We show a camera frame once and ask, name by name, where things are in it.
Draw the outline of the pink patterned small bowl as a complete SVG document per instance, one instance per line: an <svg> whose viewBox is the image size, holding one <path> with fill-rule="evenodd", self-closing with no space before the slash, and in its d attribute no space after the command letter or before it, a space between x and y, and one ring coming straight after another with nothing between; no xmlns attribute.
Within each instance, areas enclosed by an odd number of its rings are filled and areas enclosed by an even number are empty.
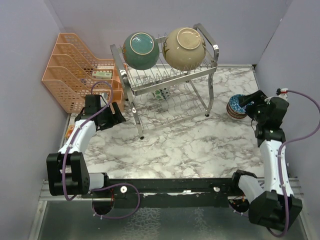
<svg viewBox="0 0 320 240"><path fill-rule="evenodd" d="M239 113L234 111L229 104L227 104L226 106L226 112L228 114L228 116L234 120L242 120L245 119L247 117L246 113Z"/></svg>

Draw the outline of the steel two-tier dish rack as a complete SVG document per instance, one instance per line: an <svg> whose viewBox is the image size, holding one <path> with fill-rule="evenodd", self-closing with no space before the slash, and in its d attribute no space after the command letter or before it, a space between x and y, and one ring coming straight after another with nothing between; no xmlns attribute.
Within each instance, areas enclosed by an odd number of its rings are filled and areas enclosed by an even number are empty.
<svg viewBox="0 0 320 240"><path fill-rule="evenodd" d="M140 139L151 131L171 127L194 117L210 116L219 47L201 23L195 24L193 29L204 38L206 55L201 64L191 71L172 68L162 55L153 67L137 70L126 64L122 48L115 44L110 46L128 110L133 115ZM170 90L170 98L155 99L153 92L163 88Z"/></svg>

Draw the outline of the dark red patterned bowl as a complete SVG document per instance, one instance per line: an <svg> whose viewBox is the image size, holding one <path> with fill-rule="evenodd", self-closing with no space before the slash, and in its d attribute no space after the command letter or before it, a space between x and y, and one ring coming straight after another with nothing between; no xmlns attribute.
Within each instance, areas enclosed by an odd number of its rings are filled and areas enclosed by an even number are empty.
<svg viewBox="0 0 320 240"><path fill-rule="evenodd" d="M239 113L239 114L246 113L246 106L240 107L240 104L239 104L239 97L243 97L243 96L244 96L244 94L235 94L229 99L228 104L229 104L231 110L233 110L234 112Z"/></svg>

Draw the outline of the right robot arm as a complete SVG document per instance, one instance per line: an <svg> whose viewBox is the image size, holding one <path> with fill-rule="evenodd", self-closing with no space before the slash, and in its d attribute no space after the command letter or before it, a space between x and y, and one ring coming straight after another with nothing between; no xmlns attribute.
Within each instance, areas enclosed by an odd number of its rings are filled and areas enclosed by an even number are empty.
<svg viewBox="0 0 320 240"><path fill-rule="evenodd" d="M254 134L263 158L264 185L260 186L255 174L242 170L233 174L229 184L234 195L246 196L252 224L282 235L303 208L302 201L294 196L285 161L286 137L281 125L289 107L287 93L287 89L279 88L271 97L261 90L238 97L239 106L257 123Z"/></svg>

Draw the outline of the green patterned small bowl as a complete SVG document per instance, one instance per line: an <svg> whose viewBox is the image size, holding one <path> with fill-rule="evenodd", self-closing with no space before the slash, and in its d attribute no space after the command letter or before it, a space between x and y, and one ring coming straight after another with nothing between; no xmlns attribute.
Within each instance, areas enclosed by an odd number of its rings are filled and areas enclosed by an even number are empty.
<svg viewBox="0 0 320 240"><path fill-rule="evenodd" d="M152 94L156 100L163 100L164 99L162 92L159 89L155 90Z"/></svg>

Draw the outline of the blue dotted small bowl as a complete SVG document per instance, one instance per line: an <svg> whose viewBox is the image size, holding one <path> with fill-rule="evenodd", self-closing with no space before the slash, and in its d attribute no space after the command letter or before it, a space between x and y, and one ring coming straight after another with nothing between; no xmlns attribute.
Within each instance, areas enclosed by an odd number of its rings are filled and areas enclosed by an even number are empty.
<svg viewBox="0 0 320 240"><path fill-rule="evenodd" d="M171 97L171 92L168 88L162 88L160 91L161 91L161 94L165 100L167 100Z"/></svg>

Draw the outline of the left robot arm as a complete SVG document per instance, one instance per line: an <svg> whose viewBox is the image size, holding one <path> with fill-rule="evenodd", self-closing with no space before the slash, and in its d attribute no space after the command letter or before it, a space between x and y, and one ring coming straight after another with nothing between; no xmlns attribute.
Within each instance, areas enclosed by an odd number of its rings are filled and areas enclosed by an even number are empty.
<svg viewBox="0 0 320 240"><path fill-rule="evenodd" d="M111 186L105 173L89 173L84 153L97 131L126 121L116 102L101 106L101 95L89 94L85 106L74 119L74 129L57 153L46 158L49 192L52 196L85 195L93 190L106 197Z"/></svg>

